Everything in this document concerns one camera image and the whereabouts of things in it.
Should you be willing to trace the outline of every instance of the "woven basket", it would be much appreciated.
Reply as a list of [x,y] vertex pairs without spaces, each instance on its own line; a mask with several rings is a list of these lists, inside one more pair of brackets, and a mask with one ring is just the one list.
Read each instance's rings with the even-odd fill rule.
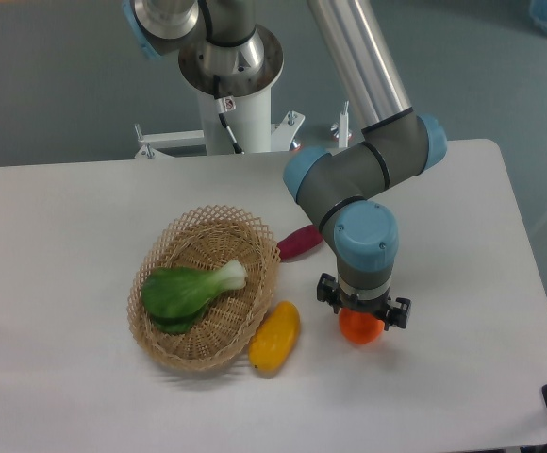
[[[185,334],[154,327],[141,302],[141,285],[157,267],[218,269],[238,260],[246,286],[221,294],[199,323]],[[202,371],[238,355],[255,335],[270,307],[280,263],[274,235],[259,218],[227,206],[192,210],[162,232],[136,274],[127,314],[133,337],[156,362]]]

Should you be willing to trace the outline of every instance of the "bok choy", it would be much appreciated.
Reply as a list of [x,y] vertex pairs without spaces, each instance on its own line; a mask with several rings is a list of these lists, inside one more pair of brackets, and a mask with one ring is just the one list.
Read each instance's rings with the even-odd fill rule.
[[156,327],[184,333],[202,319],[208,303],[225,291],[246,284],[244,267],[232,260],[220,269],[157,268],[141,287],[141,300]]

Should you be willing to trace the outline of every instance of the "white table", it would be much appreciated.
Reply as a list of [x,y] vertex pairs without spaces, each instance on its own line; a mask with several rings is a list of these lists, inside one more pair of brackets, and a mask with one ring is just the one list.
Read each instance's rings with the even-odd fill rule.
[[0,452],[450,451],[541,444],[547,300],[506,169],[489,141],[377,197],[400,228],[391,293],[406,330],[343,340],[315,300],[327,247],[281,265],[303,318],[282,372],[240,357],[196,377],[154,365],[127,326],[160,231],[207,204],[307,224],[288,155],[0,168]]

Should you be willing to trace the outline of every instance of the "orange fruit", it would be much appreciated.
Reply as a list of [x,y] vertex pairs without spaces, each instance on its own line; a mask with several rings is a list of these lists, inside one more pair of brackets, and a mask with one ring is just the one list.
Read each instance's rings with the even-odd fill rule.
[[378,337],[385,323],[369,313],[340,309],[339,327],[342,335],[355,344],[366,344]]

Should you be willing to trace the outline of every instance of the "yellow mango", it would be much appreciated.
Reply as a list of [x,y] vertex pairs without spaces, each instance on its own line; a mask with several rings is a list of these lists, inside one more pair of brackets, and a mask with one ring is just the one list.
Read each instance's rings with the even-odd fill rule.
[[289,301],[277,304],[248,347],[248,360],[259,371],[276,371],[289,356],[301,331],[299,311]]

